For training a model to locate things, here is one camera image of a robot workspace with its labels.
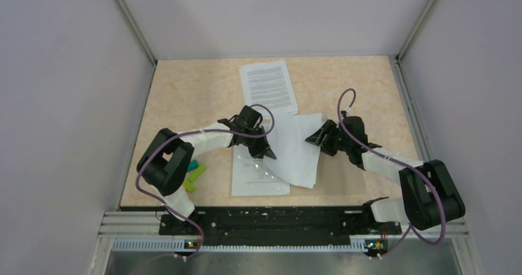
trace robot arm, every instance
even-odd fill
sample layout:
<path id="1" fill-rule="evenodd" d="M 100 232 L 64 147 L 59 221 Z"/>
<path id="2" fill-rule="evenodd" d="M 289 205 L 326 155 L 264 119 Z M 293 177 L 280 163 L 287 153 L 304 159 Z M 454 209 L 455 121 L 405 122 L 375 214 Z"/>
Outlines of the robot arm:
<path id="1" fill-rule="evenodd" d="M 430 180 L 441 198 L 446 221 L 464 216 L 464 203 L 442 161 L 422 162 L 394 156 L 381 146 L 368 142 L 364 123 L 360 117 L 347 116 L 346 112 L 343 112 L 342 116 L 344 125 L 352 135 L 386 157 L 380 157 L 367 151 L 353 141 L 341 126 L 332 120 L 326 121 L 305 141 L 320 146 L 321 151 L 330 156 L 335 155 L 338 151 L 345 152 L 350 162 L 360 169 L 376 172 L 401 186 L 402 198 L 381 198 L 370 202 L 372 217 L 376 222 L 411 223 L 420 230 L 440 225 L 441 217 L 437 204 L 424 182 L 410 169 L 392 162 L 390 157 L 415 167 Z"/>
<path id="2" fill-rule="evenodd" d="M 167 205 L 188 217 L 195 207 L 187 196 L 183 181 L 193 157 L 217 148 L 244 145 L 253 158 L 262 159 L 267 156 L 276 159 L 266 137 L 248 137 L 265 133 L 260 125 L 262 121 L 263 117 L 259 112 L 245 106 L 239 115 L 234 115 L 231 119 L 220 119 L 210 126 L 196 130 L 194 134 L 178 138 L 154 157 L 145 168 L 143 178 L 163 197 Z M 175 135 L 177 134 L 169 129 L 160 130 L 138 162 L 137 171 L 142 169 L 145 161 L 165 141 Z M 164 154 L 170 155 L 170 159 L 165 158 Z"/>

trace yellow-green block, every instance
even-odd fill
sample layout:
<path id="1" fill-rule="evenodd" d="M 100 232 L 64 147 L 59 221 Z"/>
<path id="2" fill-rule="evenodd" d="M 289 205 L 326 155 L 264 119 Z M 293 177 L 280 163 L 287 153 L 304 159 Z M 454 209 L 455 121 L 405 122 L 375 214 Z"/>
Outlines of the yellow-green block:
<path id="1" fill-rule="evenodd" d="M 185 190 L 189 193 L 196 191 L 196 187 L 194 186 L 194 184 L 192 184 L 188 180 L 183 181 L 183 187 L 185 187 Z"/>
<path id="2" fill-rule="evenodd" d="M 187 179 L 189 181 L 191 181 L 192 183 L 194 183 L 206 169 L 207 169 L 206 166 L 200 164 L 197 169 L 192 170 L 192 172 L 190 173 L 190 175 L 188 176 Z"/>

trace white cable tie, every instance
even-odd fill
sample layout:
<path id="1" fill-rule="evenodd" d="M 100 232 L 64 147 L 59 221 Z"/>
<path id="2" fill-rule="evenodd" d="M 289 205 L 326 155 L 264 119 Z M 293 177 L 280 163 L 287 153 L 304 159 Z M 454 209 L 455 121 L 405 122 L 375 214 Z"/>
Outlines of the white cable tie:
<path id="1" fill-rule="evenodd" d="M 207 133 L 203 128 L 199 129 L 199 132 L 201 132 L 201 135 L 203 136 L 202 142 L 203 142 L 203 149 L 201 151 L 207 151 Z"/>
<path id="2" fill-rule="evenodd" d="M 390 178 L 389 171 L 388 171 L 388 163 L 387 161 L 391 158 L 391 152 L 388 152 L 387 155 L 384 156 L 384 175 L 387 178 Z"/>

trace wire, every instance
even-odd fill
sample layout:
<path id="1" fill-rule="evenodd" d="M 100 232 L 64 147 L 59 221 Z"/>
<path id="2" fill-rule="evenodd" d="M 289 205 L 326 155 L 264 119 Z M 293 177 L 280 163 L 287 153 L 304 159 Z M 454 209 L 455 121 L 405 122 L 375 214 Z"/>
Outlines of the wire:
<path id="1" fill-rule="evenodd" d="M 156 212 L 154 215 L 156 216 L 156 219 L 157 219 L 158 221 L 161 221 L 161 219 L 158 218 L 158 212 Z"/>
<path id="2" fill-rule="evenodd" d="M 431 190 L 432 194 L 433 194 L 433 197 L 435 198 L 435 203 L 437 204 L 437 208 L 439 210 L 439 215 L 440 215 L 440 219 L 441 219 L 441 232 L 440 232 L 440 235 L 439 235 L 439 238 L 435 241 L 429 241 L 428 239 L 422 237 L 422 235 L 420 235 L 420 233 L 410 224 L 409 227 L 408 227 L 408 230 L 404 232 L 403 236 L 401 237 L 401 239 L 399 239 L 399 241 L 387 252 L 387 254 L 389 254 L 390 252 L 392 252 L 393 250 L 395 250 L 396 246 L 398 244 L 400 244 L 404 238 L 406 237 L 406 235 L 411 231 L 413 231 L 413 233 L 415 233 L 415 235 L 417 235 L 417 237 L 427 243 L 427 244 L 430 244 L 430 245 L 439 245 L 441 244 L 443 241 L 444 241 L 444 237 L 446 235 L 446 216 L 444 214 L 444 208 L 443 208 L 443 205 L 442 205 L 442 202 L 441 202 L 441 199 L 440 199 L 440 196 L 439 194 L 437 193 L 437 190 L 435 189 L 435 187 L 433 186 L 433 184 L 430 182 L 430 180 L 422 174 L 422 172 L 420 172 L 418 169 L 416 169 L 415 167 L 407 164 L 407 163 L 404 163 L 402 161 L 399 161 L 395 158 L 392 158 L 392 157 L 389 157 L 387 155 L 384 155 L 380 152 L 377 152 L 375 150 L 373 150 L 372 148 L 368 147 L 367 145 L 365 145 L 363 142 L 359 141 L 354 135 L 352 135 L 350 133 L 350 131 L 346 128 L 343 120 L 342 120 L 342 115 L 341 115 L 341 102 L 342 102 L 342 99 L 344 98 L 344 96 L 348 93 L 348 92 L 353 92 L 353 99 L 350 103 L 350 106 L 351 107 L 353 105 L 353 103 L 355 102 L 355 95 L 356 95 L 356 92 L 355 92 L 355 89 L 352 89 L 352 88 L 349 88 L 349 89 L 346 89 L 342 92 L 341 96 L 339 97 L 339 101 L 337 101 L 337 117 L 339 118 L 339 125 L 341 126 L 341 128 L 343 128 L 343 130 L 346 132 L 346 134 L 353 140 L 355 141 L 357 144 L 361 145 L 364 149 L 366 149 L 367 151 L 381 157 L 381 158 L 385 158 L 385 159 L 389 159 L 390 161 L 392 161 L 393 163 L 395 164 L 399 164 L 401 166 L 404 166 L 408 169 L 410 169 L 411 171 L 413 171 L 417 176 L 419 176 L 422 181 L 424 181 L 424 183 L 428 186 L 428 188 Z"/>
<path id="3" fill-rule="evenodd" d="M 265 132 L 264 134 L 248 135 L 248 134 L 244 134 L 244 133 L 241 133 L 241 132 L 235 132 L 233 130 L 226 130 L 226 129 L 203 129 L 203 132 L 224 132 L 224 133 L 228 133 L 228 134 L 240 135 L 242 137 L 247 137 L 247 138 L 262 138 L 262 137 L 265 137 L 266 135 L 268 135 L 274 129 L 274 124 L 275 124 L 274 115 L 272 114 L 272 112 L 267 107 L 265 107 L 263 105 L 253 104 L 250 107 L 261 107 L 261 108 L 265 109 L 269 113 L 269 115 L 271 117 L 271 125 L 270 125 L 270 128 L 268 129 L 268 131 Z M 162 143 L 150 155 L 150 157 L 145 161 L 145 163 L 143 163 L 142 168 L 140 169 L 140 171 L 138 172 L 138 175 L 136 176 L 136 182 L 135 182 L 136 189 L 138 191 L 140 191 L 141 193 L 143 193 L 143 194 L 145 194 L 147 196 L 150 196 L 150 197 L 158 200 L 159 202 L 161 202 L 162 204 L 165 205 L 165 208 L 172 215 L 177 216 L 177 217 L 181 218 L 182 220 L 185 220 L 185 221 L 189 222 L 191 225 L 193 225 L 199 231 L 199 235 L 201 236 L 201 243 L 198 243 L 198 246 L 197 246 L 196 250 L 191 255 L 187 256 L 187 259 L 192 258 L 194 255 L 196 255 L 199 252 L 201 246 L 203 245 L 203 242 L 204 242 L 203 229 L 201 229 L 201 227 L 196 222 L 194 222 L 193 220 L 189 219 L 188 217 L 184 217 L 181 213 L 178 213 L 172 207 L 168 206 L 167 202 L 162 197 L 160 197 L 160 196 L 158 196 L 158 195 L 156 195 L 154 193 L 151 193 L 151 192 L 143 189 L 140 186 L 140 180 L 142 178 L 143 172 L 145 171 L 146 167 L 163 150 L 163 148 L 165 148 L 168 144 L 170 144 L 172 141 L 174 141 L 174 140 L 176 140 L 178 138 L 186 137 L 187 135 L 197 135 L 197 134 L 201 134 L 201 133 L 202 133 L 202 130 L 193 130 L 193 131 L 190 131 L 190 132 L 183 132 L 183 133 L 174 135 L 173 137 L 171 137 L 168 140 L 166 140 L 164 143 Z"/>
<path id="4" fill-rule="evenodd" d="M 382 231 L 380 232 L 380 240 L 384 243 L 386 240 L 387 231 L 386 231 L 386 225 L 382 227 Z"/>

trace green block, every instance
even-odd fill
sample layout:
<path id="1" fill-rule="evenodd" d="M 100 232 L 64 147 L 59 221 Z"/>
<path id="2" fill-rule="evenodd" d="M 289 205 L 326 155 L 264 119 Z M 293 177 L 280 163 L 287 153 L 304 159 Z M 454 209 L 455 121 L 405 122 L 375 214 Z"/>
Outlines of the green block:
<path id="1" fill-rule="evenodd" d="M 200 164 L 197 169 L 192 170 L 192 172 L 188 176 L 187 180 L 189 180 L 192 183 L 194 183 L 206 169 L 207 169 L 206 166 Z"/>
<path id="2" fill-rule="evenodd" d="M 183 187 L 185 187 L 185 190 L 189 193 L 196 191 L 196 187 L 194 186 L 194 184 L 192 184 L 188 180 L 183 181 Z"/>
<path id="3" fill-rule="evenodd" d="M 199 163 L 196 159 L 192 160 L 189 164 L 188 164 L 188 169 L 187 169 L 187 172 L 191 172 L 192 170 L 195 170 L 197 169 L 199 166 Z"/>

